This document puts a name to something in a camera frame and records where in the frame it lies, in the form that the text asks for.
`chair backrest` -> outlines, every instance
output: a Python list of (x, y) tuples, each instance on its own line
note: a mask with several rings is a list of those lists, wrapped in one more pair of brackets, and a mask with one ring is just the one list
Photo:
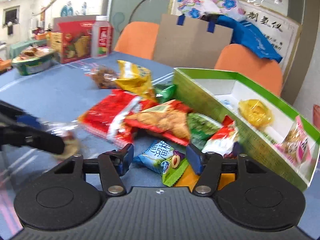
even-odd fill
[(159, 25), (149, 22), (129, 23), (122, 31), (115, 51), (152, 59)]
[(239, 72), (280, 96), (283, 78), (279, 64), (275, 60), (259, 58), (242, 45), (226, 46), (214, 68)]

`white bottle cap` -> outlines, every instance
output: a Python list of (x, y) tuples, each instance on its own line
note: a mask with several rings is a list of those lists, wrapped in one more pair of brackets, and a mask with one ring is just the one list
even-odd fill
[(109, 17), (106, 15), (98, 15), (96, 16), (96, 21), (108, 21)]

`bottle label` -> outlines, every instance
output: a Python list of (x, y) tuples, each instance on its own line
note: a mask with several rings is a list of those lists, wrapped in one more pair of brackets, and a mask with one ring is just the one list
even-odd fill
[(105, 56), (111, 52), (112, 27), (99, 28), (98, 57)]

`open cardboard box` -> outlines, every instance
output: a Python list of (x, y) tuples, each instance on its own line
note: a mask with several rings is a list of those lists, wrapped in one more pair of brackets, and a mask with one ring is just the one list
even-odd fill
[[(237, 72), (175, 68), (173, 82), (178, 86), (176, 98), (192, 107), (195, 112), (210, 116), (219, 122), (222, 122), (227, 114), (234, 118), (239, 128), (240, 143), (247, 155), (302, 191), (310, 186), (319, 158), (319, 131), (301, 116), (304, 130), (308, 134), (312, 160), (295, 166), (238, 112), (239, 101), (261, 100), (273, 114), (273, 123), (263, 131), (281, 143), (295, 117), (300, 115), (285, 101)], [(230, 104), (226, 105), (223, 102), (225, 100)]]

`plastic bottle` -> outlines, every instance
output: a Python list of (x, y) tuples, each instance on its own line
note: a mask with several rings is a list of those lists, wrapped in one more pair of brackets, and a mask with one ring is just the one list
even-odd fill
[(111, 53), (113, 27), (108, 16), (99, 15), (92, 26), (91, 57), (101, 58)]

